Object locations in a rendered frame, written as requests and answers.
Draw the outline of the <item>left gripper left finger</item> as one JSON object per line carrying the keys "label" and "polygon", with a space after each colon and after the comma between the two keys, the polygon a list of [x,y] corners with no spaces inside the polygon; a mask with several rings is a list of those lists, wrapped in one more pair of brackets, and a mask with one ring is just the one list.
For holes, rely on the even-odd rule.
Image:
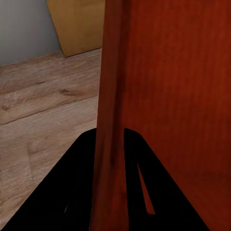
{"label": "left gripper left finger", "polygon": [[96,129],[79,135],[1,231],[90,231]]}

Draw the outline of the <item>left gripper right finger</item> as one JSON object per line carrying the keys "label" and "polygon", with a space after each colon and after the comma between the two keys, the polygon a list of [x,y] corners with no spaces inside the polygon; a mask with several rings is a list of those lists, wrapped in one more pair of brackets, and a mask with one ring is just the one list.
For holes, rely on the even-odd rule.
{"label": "left gripper right finger", "polygon": [[[129,231],[210,231],[141,134],[124,129]],[[156,215],[146,210],[139,170]]]}

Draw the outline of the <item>storage box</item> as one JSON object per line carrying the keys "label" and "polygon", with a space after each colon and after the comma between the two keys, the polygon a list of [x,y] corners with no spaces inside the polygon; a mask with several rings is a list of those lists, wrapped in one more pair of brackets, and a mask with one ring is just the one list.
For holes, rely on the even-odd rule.
{"label": "storage box", "polygon": [[90,231],[129,231],[125,128],[231,231],[231,0],[105,0],[101,47]]}

